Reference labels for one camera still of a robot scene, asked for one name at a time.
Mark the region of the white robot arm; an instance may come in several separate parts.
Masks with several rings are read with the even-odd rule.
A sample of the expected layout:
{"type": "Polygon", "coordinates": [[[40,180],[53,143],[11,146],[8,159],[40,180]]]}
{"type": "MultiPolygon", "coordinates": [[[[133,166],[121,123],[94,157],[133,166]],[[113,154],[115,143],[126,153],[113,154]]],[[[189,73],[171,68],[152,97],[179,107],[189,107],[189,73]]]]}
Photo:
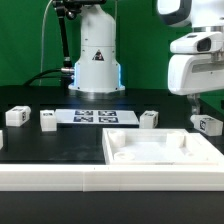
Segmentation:
{"type": "MultiPolygon", "coordinates": [[[[170,44],[168,89],[187,96],[198,114],[201,93],[224,89],[224,0],[157,0],[157,12],[168,26],[192,27],[170,44]]],[[[115,28],[97,2],[82,3],[81,55],[71,91],[95,98],[125,89],[116,61],[115,28]]]]}

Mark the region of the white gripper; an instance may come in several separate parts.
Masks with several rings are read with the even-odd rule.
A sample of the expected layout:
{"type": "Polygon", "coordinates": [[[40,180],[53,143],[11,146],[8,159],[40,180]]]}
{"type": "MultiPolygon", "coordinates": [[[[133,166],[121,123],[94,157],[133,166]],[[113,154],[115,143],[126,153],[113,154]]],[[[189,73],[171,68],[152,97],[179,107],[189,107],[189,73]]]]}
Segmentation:
{"type": "Polygon", "coordinates": [[[224,34],[220,31],[189,33],[170,44],[168,88],[188,95],[193,115],[200,114],[196,93],[224,88],[224,34]]]}

